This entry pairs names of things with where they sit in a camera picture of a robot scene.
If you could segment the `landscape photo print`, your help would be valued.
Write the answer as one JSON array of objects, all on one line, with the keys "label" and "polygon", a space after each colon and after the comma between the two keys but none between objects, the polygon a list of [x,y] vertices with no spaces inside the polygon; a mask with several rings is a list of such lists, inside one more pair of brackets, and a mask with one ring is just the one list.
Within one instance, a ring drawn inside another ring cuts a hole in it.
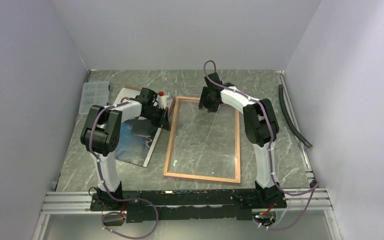
[{"label": "landscape photo print", "polygon": [[[121,90],[114,104],[121,103],[126,97],[121,96],[123,94]],[[114,153],[115,159],[147,168],[161,132],[161,128],[153,126],[150,120],[143,117],[124,121],[121,124],[120,140]]]}]

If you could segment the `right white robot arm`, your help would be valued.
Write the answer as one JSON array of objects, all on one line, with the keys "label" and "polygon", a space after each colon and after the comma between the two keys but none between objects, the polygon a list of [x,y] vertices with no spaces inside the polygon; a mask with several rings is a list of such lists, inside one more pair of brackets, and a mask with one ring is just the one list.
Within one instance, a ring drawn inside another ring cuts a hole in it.
[{"label": "right white robot arm", "polygon": [[219,75],[213,72],[204,77],[198,108],[206,108],[209,113],[217,112],[219,105],[233,107],[243,115],[244,130],[247,139],[255,151],[257,176],[255,202],[262,208],[273,203],[275,197],[281,196],[279,183],[275,177],[273,151],[279,124],[273,105],[267,98],[257,99],[238,90],[231,83],[223,83]]}]

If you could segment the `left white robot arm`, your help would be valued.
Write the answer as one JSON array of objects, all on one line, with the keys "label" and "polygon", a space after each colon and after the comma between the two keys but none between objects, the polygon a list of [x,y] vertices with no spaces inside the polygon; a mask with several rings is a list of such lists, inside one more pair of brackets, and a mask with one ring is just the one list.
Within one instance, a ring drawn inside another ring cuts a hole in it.
[{"label": "left white robot arm", "polygon": [[136,95],[124,94],[110,105],[90,107],[80,135],[80,142],[91,155],[98,177],[97,195],[110,210],[124,201],[122,181],[116,171],[115,151],[123,145],[130,131],[122,132],[125,122],[137,120],[157,130],[170,130],[169,110],[174,102],[169,93],[143,87]]}]

